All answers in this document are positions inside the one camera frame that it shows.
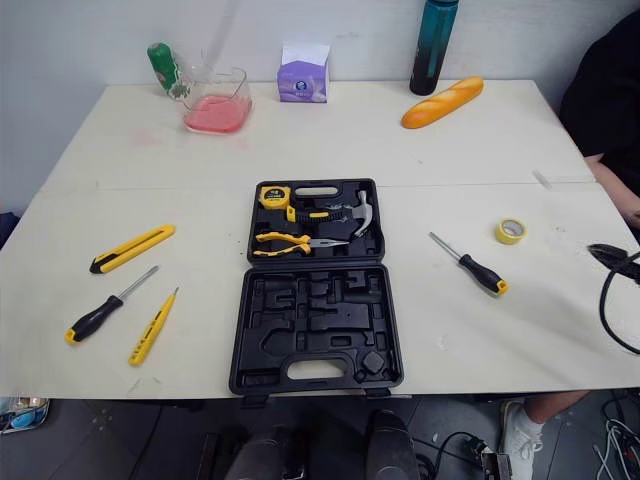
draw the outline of green bottle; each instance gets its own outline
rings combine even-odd
[[[174,99],[186,97],[189,88],[180,81],[180,69],[169,45],[154,43],[147,48],[147,55],[164,91]]]

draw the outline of screwdriver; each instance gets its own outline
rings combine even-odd
[[[109,298],[107,298],[106,302],[104,302],[92,312],[87,313],[80,320],[74,323],[73,327],[67,330],[64,334],[65,340],[73,345],[84,340],[89,335],[98,330],[98,328],[100,328],[100,325],[104,323],[107,317],[111,315],[114,310],[122,306],[122,304],[124,303],[124,299],[136,288],[142,285],[147,278],[156,273],[159,268],[159,265],[153,267],[138,280],[133,282],[133,284],[120,295],[110,295]]]
[[[136,348],[133,349],[133,353],[131,353],[131,356],[129,357],[129,365],[140,365],[144,362],[144,359],[147,358],[147,353],[151,350],[153,342],[156,341],[160,330],[162,330],[162,327],[164,326],[164,321],[169,316],[169,311],[176,299],[178,288],[180,287],[176,287],[173,293],[169,295],[169,298],[167,298],[164,305],[162,305],[158,313],[156,313],[156,316],[145,329],[142,334],[142,338],[138,341]]]
[[[507,290],[509,290],[509,285],[502,278],[500,278],[500,275],[498,275],[493,270],[490,270],[487,267],[483,267],[479,263],[476,263],[476,261],[471,258],[471,255],[460,255],[453,248],[451,248],[451,245],[447,244],[433,232],[429,232],[429,236],[433,238],[438,245],[449,252],[453,256],[453,258],[458,260],[458,264],[461,267],[465,268],[469,273],[471,273],[471,275],[473,275],[483,287],[491,290],[496,295],[502,295]]]

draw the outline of hammer head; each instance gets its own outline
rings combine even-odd
[[[358,220],[362,220],[360,228],[353,232],[355,238],[361,237],[364,232],[367,231],[371,220],[373,219],[373,207],[367,203],[367,191],[359,190],[358,198],[360,199],[360,205],[351,208],[351,216]]]

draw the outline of screwdriver handle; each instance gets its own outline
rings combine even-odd
[[[74,323],[73,327],[64,334],[65,340],[71,344],[84,340],[100,328],[100,325],[104,323],[107,317],[121,306],[122,300],[115,295],[111,295],[106,302]]]
[[[471,255],[463,255],[458,260],[458,263],[467,269],[483,287],[491,290],[496,295],[502,295],[509,290],[509,284],[500,278],[500,275],[477,263],[471,258]]]

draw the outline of tissue box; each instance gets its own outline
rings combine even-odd
[[[327,103],[329,45],[285,44],[278,70],[281,102]]]

